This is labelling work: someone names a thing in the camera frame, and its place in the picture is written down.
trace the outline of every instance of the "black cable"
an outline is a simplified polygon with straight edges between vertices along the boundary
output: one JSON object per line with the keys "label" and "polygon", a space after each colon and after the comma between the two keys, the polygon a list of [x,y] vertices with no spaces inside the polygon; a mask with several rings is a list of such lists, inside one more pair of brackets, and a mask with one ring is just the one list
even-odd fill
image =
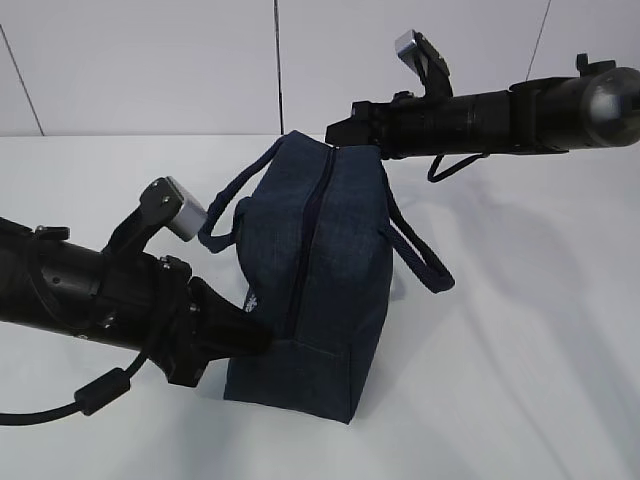
{"label": "black cable", "polygon": [[[140,368],[142,368],[142,366],[144,365],[144,363],[149,359],[149,355],[151,353],[151,350],[153,348],[153,346],[156,344],[156,342],[158,341],[161,333],[163,332],[164,328],[167,326],[167,324],[169,323],[169,320],[171,319],[171,315],[168,314],[167,310],[171,310],[170,308],[167,309],[167,307],[170,307],[170,305],[168,304],[168,298],[167,295],[165,295],[168,291],[170,291],[171,289],[171,280],[169,278],[168,275],[166,275],[166,272],[162,271],[162,267],[161,266],[157,266],[156,268],[158,268],[159,270],[159,276],[158,276],[158,282],[159,282],[159,302],[156,305],[154,314],[152,315],[152,319],[157,319],[155,326],[153,328],[153,330],[149,333],[149,336],[147,337],[147,340],[144,344],[144,346],[142,347],[142,350],[140,350],[140,353],[136,356],[136,358],[134,358],[134,360],[131,362],[131,364],[127,367],[127,369],[124,371],[124,374],[126,374],[126,377],[128,377],[129,379],[131,379],[136,373],[138,373],[138,371],[140,370]],[[109,377],[110,374],[113,373],[107,373],[105,375],[103,375],[103,377]],[[92,382],[91,384],[83,387],[82,389],[78,390],[76,392],[76,394],[78,394],[78,392],[87,389],[87,387],[91,387],[92,384],[99,382],[100,380],[103,379],[103,377],[100,377],[99,379],[97,379],[96,381]],[[120,391],[119,393],[115,393],[113,397],[109,398],[108,401],[106,401],[104,404],[99,404],[99,406],[91,411],[87,411],[86,410],[86,405],[84,405],[84,403],[86,402],[73,402],[70,403],[68,405],[64,405],[62,407],[58,407],[58,408],[54,408],[52,410],[46,410],[43,412],[36,412],[36,413],[0,413],[0,426],[26,426],[26,425],[38,425],[41,423],[48,423],[48,422],[53,422],[55,420],[60,420],[62,418],[68,417],[70,415],[73,415],[74,413],[77,413],[79,411],[82,411],[83,413],[85,413],[85,415],[91,415],[92,413],[94,413],[97,409],[101,408],[102,406],[106,405],[106,403],[108,403],[111,400],[115,400],[115,398],[117,398],[119,395],[121,395],[122,393],[124,393],[125,391],[128,391],[128,382],[127,382],[127,387],[125,390]],[[106,387],[108,389],[108,391],[111,391],[113,389],[109,389],[110,386],[114,386],[113,384],[107,383]],[[91,399],[91,400],[95,400],[92,397],[87,396],[87,399]]]}
{"label": "black cable", "polygon": [[433,163],[431,164],[431,168],[429,168],[429,172],[427,173],[427,180],[431,183],[438,183],[444,180],[445,178],[449,178],[454,173],[459,172],[465,167],[468,167],[476,160],[480,160],[481,158],[487,158],[489,156],[488,153],[479,153],[477,155],[471,155],[470,157],[465,158],[464,160],[456,163],[452,167],[447,168],[443,172],[436,173],[440,163],[444,159],[444,155],[438,155]]}
{"label": "black cable", "polygon": [[68,417],[80,411],[78,402],[73,402],[64,407],[54,408],[37,413],[0,413],[0,425],[17,427],[26,425],[38,425],[40,423],[53,422]]}

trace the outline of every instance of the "black cylinder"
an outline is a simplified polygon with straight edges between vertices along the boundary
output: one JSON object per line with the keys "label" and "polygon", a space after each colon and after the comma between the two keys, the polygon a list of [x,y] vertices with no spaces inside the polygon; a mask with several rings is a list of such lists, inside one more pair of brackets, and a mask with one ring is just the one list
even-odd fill
{"label": "black cylinder", "polygon": [[537,139],[559,150],[624,147],[640,140],[640,72],[615,68],[540,92]]}
{"label": "black cylinder", "polygon": [[39,240],[41,274],[63,315],[91,319],[91,326],[80,330],[56,321],[36,294],[26,266],[32,237],[0,229],[0,320],[139,350],[155,303],[155,259],[118,265],[100,252]]}
{"label": "black cylinder", "polygon": [[510,119],[507,91],[407,99],[390,105],[382,144],[392,158],[499,151],[511,143]]}

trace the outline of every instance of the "bag strap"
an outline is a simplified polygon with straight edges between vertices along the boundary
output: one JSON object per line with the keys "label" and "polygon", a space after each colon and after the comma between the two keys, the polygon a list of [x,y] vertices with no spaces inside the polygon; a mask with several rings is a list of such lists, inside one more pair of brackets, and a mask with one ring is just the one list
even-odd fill
{"label": "bag strap", "polygon": [[385,189],[387,191],[389,217],[409,241],[407,242],[398,230],[390,224],[382,233],[391,242],[395,251],[398,252],[400,258],[404,260],[413,274],[418,277],[418,280],[431,290],[431,292],[438,293],[451,289],[455,284],[451,273],[449,273],[447,267],[444,266],[433,250],[429,248],[404,219],[396,203],[396,199],[391,192],[389,179],[387,178],[384,168],[382,168],[382,171]]}
{"label": "bag strap", "polygon": [[211,235],[213,227],[215,227],[218,220],[227,209],[231,200],[238,194],[240,189],[256,175],[260,170],[266,167],[273,157],[275,157],[278,149],[282,145],[285,137],[280,137],[272,146],[267,150],[255,163],[245,168],[240,175],[238,175],[224,190],[216,195],[215,200],[209,205],[207,210],[207,220],[198,232],[198,240],[200,243],[207,247],[211,253],[220,253],[225,248],[233,244],[235,234],[238,227],[238,215],[233,219],[233,228],[230,233],[226,235],[215,236]]}

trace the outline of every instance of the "fabric bag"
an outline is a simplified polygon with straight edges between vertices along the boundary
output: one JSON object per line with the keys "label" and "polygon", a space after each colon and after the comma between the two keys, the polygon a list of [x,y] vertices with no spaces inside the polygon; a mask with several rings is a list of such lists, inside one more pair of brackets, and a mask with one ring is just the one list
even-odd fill
{"label": "fabric bag", "polygon": [[[238,202],[231,233],[211,236],[268,164],[253,195]],[[275,338],[264,355],[230,360],[225,398],[344,423],[387,314],[392,249],[432,292],[454,285],[402,218],[377,147],[332,148],[295,131],[218,194],[199,238],[213,253],[236,245],[250,287],[245,311]]]}

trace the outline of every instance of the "screw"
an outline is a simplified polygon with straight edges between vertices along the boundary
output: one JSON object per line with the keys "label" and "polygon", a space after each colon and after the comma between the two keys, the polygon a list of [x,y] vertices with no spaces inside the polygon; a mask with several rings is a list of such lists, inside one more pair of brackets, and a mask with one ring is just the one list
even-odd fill
{"label": "screw", "polygon": [[113,325],[113,322],[116,321],[116,314],[115,313],[110,313],[109,315],[107,315],[104,320],[102,321],[101,325],[103,328],[109,328],[111,325]]}

